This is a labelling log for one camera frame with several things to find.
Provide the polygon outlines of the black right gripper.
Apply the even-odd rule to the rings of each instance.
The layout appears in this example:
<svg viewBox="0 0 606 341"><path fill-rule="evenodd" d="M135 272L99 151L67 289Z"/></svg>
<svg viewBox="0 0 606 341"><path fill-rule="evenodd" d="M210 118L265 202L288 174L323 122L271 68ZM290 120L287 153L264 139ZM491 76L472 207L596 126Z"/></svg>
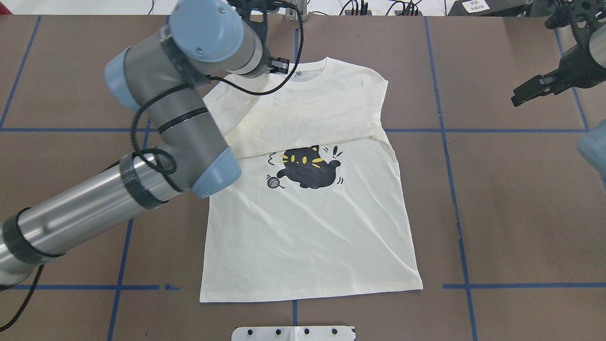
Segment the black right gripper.
<svg viewBox="0 0 606 341"><path fill-rule="evenodd" d="M588 48L576 45L563 54L555 76L533 76L513 89L511 102L514 107L519 107L537 97L550 93L558 95L571 87L589 89L605 80L605 68L594 60Z"/></svg>

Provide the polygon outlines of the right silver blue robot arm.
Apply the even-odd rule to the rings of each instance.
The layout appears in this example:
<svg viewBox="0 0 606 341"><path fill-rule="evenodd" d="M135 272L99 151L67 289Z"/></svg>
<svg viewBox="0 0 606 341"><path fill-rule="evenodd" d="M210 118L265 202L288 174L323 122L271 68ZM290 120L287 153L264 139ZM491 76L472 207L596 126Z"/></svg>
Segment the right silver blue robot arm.
<svg viewBox="0 0 606 341"><path fill-rule="evenodd" d="M601 27L563 52L558 67L545 75L536 75L513 90L511 102L523 103L567 90L578 91L587 132L578 140L580 155L600 175L606 171L605 145L605 28Z"/></svg>

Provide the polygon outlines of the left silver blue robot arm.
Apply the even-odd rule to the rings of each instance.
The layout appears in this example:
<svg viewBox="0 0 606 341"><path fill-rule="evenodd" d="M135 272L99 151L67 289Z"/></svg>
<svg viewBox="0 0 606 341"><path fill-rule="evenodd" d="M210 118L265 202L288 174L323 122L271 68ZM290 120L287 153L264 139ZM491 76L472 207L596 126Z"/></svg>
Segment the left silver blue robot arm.
<svg viewBox="0 0 606 341"><path fill-rule="evenodd" d="M292 77L289 60L266 47L267 22L251 21L287 0L180 0L169 21L126 48L105 67L109 90L135 111L133 151L95 177L24 208L1 225L1 289L35 268L118 224L191 190L206 198L241 174L233 149L210 114L199 87L226 71L244 78Z"/></svg>

